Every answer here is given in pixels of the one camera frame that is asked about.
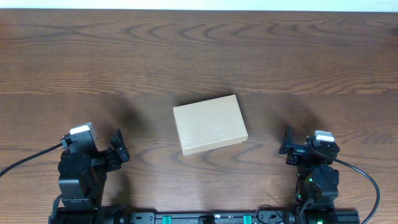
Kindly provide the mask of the brown cardboard box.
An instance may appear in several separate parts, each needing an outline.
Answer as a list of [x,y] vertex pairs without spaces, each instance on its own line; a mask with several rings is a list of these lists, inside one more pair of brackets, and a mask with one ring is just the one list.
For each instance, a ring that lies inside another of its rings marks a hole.
[[248,140],[236,95],[176,106],[173,113],[184,156]]

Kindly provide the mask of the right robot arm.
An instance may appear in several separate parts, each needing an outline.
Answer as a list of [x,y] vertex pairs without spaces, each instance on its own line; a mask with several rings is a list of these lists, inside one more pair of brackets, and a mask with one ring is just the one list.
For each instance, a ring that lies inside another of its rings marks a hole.
[[298,205],[287,223],[338,223],[334,200],[338,196],[340,173],[330,165],[340,149],[331,132],[316,130],[304,144],[294,142],[288,128],[279,149],[286,164],[296,166],[295,200]]

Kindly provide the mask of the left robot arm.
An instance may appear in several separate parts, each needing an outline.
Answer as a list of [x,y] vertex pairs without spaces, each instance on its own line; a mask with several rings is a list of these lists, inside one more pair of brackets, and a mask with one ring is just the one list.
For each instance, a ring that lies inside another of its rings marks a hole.
[[61,194],[54,200],[49,223],[129,223],[123,205],[102,206],[107,173],[119,170],[130,159],[119,129],[111,146],[99,151],[96,134],[88,126],[70,130],[60,142],[58,185]]

